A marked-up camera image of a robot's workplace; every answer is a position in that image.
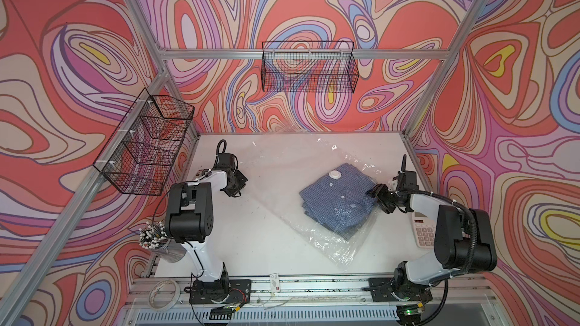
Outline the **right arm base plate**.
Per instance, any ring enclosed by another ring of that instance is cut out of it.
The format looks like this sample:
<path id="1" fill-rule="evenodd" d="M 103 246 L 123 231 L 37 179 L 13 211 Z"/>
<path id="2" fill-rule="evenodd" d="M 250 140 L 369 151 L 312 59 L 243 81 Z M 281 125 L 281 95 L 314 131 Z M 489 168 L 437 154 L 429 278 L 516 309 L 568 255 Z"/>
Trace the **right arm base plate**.
<path id="1" fill-rule="evenodd" d="M 417 285 L 407 280 L 396 282 L 394 278 L 370 278 L 369 285 L 363 288 L 371 293 L 372 300 L 379 302 L 422 302 L 428 303 L 433 300 L 430 288 L 425 285 Z"/>

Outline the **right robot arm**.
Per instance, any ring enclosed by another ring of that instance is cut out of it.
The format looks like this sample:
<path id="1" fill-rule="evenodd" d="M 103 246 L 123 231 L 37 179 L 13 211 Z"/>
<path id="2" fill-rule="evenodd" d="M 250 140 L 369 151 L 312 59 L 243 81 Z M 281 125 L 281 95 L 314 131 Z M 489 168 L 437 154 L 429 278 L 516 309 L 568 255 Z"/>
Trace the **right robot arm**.
<path id="1" fill-rule="evenodd" d="M 491 272 L 498 263 L 489 214 L 456 200 L 423 190 L 389 190 L 378 184 L 366 192 L 386 214 L 418 212 L 436 223 L 433 249 L 404 261 L 398 274 L 403 282 L 432 286 L 468 273 Z"/>

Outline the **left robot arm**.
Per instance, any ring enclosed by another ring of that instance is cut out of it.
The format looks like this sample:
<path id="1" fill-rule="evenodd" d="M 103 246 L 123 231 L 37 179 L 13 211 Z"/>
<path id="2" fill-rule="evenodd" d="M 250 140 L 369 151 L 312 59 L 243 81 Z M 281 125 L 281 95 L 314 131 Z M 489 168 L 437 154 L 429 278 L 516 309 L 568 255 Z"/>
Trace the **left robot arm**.
<path id="1" fill-rule="evenodd" d="M 210 249 L 208 237 L 214 223 L 213 196 L 225 193 L 236 198 L 248 178 L 238 170 L 204 169 L 193 181 L 173 185 L 166 208 L 166 234 L 191 259 L 191 273 L 201 282 L 217 282 L 226 272 L 225 263 Z"/>

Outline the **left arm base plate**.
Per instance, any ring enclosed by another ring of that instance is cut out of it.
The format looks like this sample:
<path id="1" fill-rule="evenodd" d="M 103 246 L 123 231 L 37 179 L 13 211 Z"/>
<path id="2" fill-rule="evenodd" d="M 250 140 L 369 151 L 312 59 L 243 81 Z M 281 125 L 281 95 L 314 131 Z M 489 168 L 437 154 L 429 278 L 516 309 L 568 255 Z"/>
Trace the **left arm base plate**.
<path id="1" fill-rule="evenodd" d="M 252 281 L 250 279 L 234 279 L 229 281 L 201 282 L 194 279 L 193 284 L 184 288 L 192 305 L 216 305 L 247 303 L 251 296 Z"/>

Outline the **clear plastic vacuum bag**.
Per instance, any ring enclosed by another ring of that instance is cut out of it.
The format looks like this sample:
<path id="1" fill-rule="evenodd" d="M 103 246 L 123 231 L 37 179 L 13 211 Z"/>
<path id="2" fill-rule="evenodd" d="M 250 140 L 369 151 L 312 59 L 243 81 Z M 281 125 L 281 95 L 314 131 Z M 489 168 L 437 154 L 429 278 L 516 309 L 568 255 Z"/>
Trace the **clear plastic vacuum bag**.
<path id="1" fill-rule="evenodd" d="M 242 151 L 252 196 L 346 269 L 378 215 L 370 194 L 385 172 L 315 134 L 261 135 Z"/>

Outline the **blue checked shirt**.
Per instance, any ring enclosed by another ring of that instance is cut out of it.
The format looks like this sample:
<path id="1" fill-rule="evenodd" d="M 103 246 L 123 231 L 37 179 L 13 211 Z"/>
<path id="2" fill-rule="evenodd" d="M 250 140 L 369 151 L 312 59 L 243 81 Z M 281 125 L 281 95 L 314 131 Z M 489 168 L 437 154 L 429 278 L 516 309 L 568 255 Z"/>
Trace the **blue checked shirt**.
<path id="1" fill-rule="evenodd" d="M 299 192 L 305 214 L 349 241 L 369 219 L 375 201 L 367 192 L 375 181 L 344 163 Z"/>

